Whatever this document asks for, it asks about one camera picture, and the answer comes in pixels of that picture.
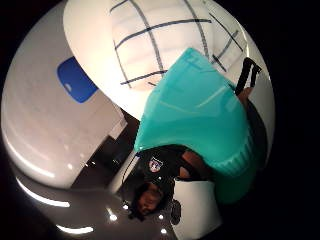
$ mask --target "black background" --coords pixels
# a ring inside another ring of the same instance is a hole
[[[31,27],[59,1],[10,1],[0,5],[0,79],[3,86],[16,49]],[[269,164],[253,190],[226,211],[225,225],[206,239],[306,238],[302,211],[303,160],[299,149],[307,134],[303,126],[301,92],[289,76],[297,4],[291,1],[217,1],[249,32],[268,66],[276,102],[276,131]],[[0,238],[62,239],[17,186],[1,139]]]

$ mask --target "black strap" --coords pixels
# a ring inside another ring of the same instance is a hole
[[[242,90],[244,89],[244,86],[248,80],[249,72],[252,66],[253,68],[251,73],[250,87],[254,87],[256,83],[257,73],[261,71],[261,68],[251,58],[246,57],[243,60],[242,71],[241,71],[238,84],[235,90],[236,95],[239,95],[239,93],[242,92]]]

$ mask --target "dark hair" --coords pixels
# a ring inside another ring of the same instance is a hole
[[[135,189],[134,197],[131,203],[131,209],[130,209],[131,214],[129,215],[130,219],[133,219],[134,217],[138,218],[140,221],[143,221],[145,219],[144,215],[142,215],[138,210],[138,201],[141,195],[148,189],[148,187],[149,187],[149,182],[145,182]],[[153,214],[155,212],[158,212],[164,209],[165,206],[167,205],[168,199],[169,199],[169,196],[163,195],[157,207],[154,210],[152,210],[149,214]]]

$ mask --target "badge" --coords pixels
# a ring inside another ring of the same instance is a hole
[[[152,157],[149,162],[149,169],[151,172],[158,172],[160,170],[160,168],[162,167],[162,165],[163,165],[163,162],[156,159],[155,157]]]

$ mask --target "white checkered cloth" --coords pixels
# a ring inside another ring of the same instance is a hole
[[[240,57],[246,41],[237,24],[201,0],[112,0],[112,37],[125,82],[153,88],[189,47],[222,74]]]

